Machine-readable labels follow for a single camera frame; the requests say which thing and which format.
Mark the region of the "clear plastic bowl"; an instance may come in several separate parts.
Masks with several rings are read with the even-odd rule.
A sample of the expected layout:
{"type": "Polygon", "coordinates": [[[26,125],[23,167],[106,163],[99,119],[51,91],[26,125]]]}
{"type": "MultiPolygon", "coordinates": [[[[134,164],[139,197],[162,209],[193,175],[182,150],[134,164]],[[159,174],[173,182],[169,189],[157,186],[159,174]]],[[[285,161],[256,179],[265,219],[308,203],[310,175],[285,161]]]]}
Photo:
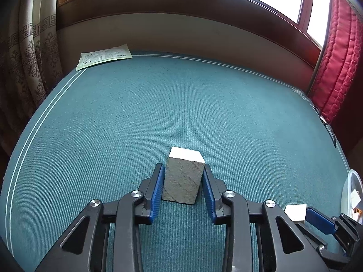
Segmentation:
{"type": "Polygon", "coordinates": [[[349,170],[343,186],[340,212],[362,224],[362,180],[353,169],[349,170]]]}

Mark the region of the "grey zebra-stripe wedge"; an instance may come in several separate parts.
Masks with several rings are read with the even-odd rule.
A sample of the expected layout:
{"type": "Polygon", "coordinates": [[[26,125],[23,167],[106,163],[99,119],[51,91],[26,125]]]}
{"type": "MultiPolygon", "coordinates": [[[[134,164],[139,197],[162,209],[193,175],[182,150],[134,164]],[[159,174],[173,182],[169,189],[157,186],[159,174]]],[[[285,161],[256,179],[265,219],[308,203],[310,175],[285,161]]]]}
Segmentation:
{"type": "Polygon", "coordinates": [[[199,151],[173,146],[167,159],[162,199],[195,204],[204,168],[205,160],[199,151]]]}

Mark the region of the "white zebra-stripe wedge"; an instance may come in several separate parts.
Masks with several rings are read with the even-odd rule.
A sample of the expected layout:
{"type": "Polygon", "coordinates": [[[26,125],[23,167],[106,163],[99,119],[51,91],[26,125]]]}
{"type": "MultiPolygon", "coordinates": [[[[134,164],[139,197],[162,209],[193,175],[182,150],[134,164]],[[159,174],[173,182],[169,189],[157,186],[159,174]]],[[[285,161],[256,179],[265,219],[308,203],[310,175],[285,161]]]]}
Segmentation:
{"type": "Polygon", "coordinates": [[[287,205],[284,212],[292,222],[304,223],[307,216],[307,204],[287,205]]]}

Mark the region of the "white wall charger plug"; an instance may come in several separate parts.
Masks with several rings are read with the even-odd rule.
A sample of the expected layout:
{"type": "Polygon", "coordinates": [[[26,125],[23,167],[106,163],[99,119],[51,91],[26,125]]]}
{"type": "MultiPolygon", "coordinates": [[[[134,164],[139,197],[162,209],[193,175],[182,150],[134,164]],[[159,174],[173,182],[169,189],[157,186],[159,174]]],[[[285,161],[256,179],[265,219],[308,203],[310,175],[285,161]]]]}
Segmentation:
{"type": "Polygon", "coordinates": [[[357,208],[357,206],[359,205],[361,201],[359,192],[354,189],[351,194],[349,195],[349,207],[351,209],[357,208]]]}

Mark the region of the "red quilted curtain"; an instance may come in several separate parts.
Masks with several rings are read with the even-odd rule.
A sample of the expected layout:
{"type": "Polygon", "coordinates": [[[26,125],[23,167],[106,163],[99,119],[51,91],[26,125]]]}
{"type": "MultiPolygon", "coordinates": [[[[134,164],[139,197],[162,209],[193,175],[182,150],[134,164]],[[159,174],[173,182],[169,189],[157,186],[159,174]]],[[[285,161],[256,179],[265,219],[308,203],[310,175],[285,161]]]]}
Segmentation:
{"type": "Polygon", "coordinates": [[[362,55],[362,23],[346,0],[331,0],[326,43],[309,98],[332,123],[357,74],[362,55]]]}

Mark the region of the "printed paper sheet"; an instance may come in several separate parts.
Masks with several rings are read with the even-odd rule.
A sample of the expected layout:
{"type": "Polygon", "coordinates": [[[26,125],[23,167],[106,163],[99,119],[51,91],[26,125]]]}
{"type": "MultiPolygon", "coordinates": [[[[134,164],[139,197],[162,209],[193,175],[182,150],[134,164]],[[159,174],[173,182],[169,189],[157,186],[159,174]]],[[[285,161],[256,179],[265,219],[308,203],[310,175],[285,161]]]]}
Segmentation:
{"type": "Polygon", "coordinates": [[[132,58],[133,56],[130,53],[127,44],[95,52],[83,52],[81,53],[78,65],[76,66],[76,71],[109,61],[132,58]]]}

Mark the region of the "beige patterned curtain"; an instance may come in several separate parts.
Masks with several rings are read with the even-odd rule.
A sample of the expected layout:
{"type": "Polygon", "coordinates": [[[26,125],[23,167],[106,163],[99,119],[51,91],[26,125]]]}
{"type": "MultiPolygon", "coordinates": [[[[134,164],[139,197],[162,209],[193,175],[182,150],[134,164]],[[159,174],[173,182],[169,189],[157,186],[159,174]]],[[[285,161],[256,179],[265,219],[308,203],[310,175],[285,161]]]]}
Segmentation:
{"type": "Polygon", "coordinates": [[[11,152],[61,79],[56,0],[17,0],[1,23],[1,147],[11,152]]]}

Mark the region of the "dark wooden window frame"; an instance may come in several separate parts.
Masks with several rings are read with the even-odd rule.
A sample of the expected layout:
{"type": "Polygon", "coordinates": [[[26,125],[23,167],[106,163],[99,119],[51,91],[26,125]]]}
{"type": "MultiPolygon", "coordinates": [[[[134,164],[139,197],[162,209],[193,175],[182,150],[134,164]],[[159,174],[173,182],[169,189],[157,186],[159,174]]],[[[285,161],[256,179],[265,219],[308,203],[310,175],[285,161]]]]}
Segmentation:
{"type": "Polygon", "coordinates": [[[94,18],[160,13],[204,18],[261,36],[314,67],[321,48],[298,25],[254,0],[67,0],[56,10],[59,29],[94,18]]]}

